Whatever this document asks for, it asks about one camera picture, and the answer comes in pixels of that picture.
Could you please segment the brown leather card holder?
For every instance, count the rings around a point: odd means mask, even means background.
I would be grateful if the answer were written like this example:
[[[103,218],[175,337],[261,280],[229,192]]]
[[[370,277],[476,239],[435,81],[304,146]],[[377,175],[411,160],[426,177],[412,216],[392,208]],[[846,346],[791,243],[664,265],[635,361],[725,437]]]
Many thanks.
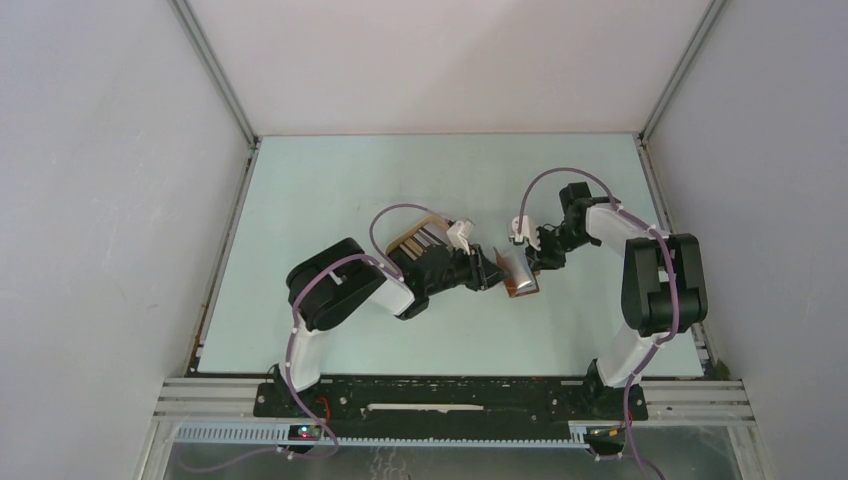
[[[530,269],[522,248],[495,250],[495,257],[497,266],[505,272],[503,284],[509,298],[528,296],[540,291],[537,276]]]

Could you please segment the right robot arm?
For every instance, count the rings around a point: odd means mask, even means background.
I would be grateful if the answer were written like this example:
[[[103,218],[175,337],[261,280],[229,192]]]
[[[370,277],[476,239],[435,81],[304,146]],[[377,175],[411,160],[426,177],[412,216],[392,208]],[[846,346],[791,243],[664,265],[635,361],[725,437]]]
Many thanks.
[[[563,219],[539,227],[525,250],[533,273],[559,270],[568,253],[593,245],[623,260],[620,295],[624,324],[611,349],[590,364],[581,402],[585,411],[606,418],[641,378],[665,344],[702,322],[708,312],[698,239],[671,234],[627,211],[615,198],[594,196],[585,182],[560,190]]]

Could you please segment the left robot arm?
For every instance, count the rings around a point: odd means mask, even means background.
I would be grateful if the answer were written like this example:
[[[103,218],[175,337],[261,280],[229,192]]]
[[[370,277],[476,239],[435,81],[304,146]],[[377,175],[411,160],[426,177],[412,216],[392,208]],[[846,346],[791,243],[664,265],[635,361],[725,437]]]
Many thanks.
[[[287,276],[288,301],[295,326],[281,366],[285,383],[277,402],[292,416],[304,416],[316,403],[313,387],[322,374],[325,334],[367,302],[401,320],[429,307],[432,296],[456,287],[485,291],[503,282],[506,271],[482,253],[435,242],[408,240],[388,252],[400,268],[394,277],[351,238],[297,265]]]

